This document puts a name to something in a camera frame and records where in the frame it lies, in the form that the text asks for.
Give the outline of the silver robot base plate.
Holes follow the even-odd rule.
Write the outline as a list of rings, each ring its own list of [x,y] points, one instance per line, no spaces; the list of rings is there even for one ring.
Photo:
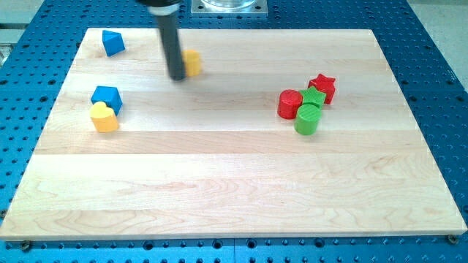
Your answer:
[[[193,15],[267,15],[267,0],[191,0]]]

